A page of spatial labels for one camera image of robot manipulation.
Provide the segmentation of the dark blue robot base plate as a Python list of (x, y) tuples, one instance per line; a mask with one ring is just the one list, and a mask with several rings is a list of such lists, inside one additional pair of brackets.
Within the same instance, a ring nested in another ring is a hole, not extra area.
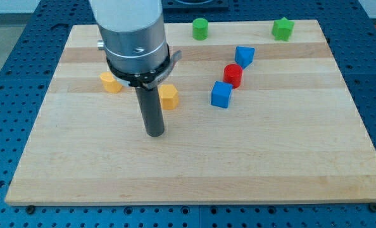
[(166, 10), (181, 9), (221, 9), (229, 8), (229, 0), (162, 0), (163, 8)]

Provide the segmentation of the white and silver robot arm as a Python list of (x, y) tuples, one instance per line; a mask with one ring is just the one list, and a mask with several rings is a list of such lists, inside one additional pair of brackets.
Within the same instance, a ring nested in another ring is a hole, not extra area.
[(148, 73), (168, 58), (161, 0), (89, 2), (112, 67), (123, 73)]

